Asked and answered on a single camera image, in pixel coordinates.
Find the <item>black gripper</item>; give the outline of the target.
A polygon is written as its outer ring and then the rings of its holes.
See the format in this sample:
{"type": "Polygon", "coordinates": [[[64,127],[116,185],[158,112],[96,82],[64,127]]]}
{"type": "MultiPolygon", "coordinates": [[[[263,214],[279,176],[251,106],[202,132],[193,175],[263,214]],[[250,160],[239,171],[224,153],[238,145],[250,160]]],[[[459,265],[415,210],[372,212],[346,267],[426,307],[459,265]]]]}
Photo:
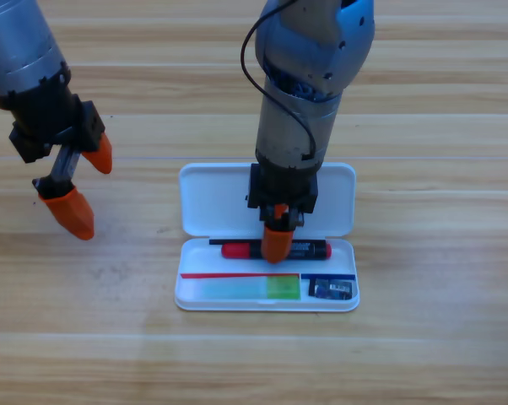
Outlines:
{"type": "Polygon", "coordinates": [[[11,94],[8,107],[14,116],[9,138],[24,162],[60,147],[50,174],[33,180],[40,200],[65,230],[80,240],[92,239],[95,216],[72,179],[80,156],[100,173],[112,171],[111,142],[95,104],[75,94],[11,94]]]}
{"type": "Polygon", "coordinates": [[[261,240],[264,260],[277,264],[288,257],[293,230],[304,226],[305,215],[313,213],[317,197],[316,173],[251,164],[246,200],[248,208],[259,209],[259,219],[265,224],[261,240]]]}

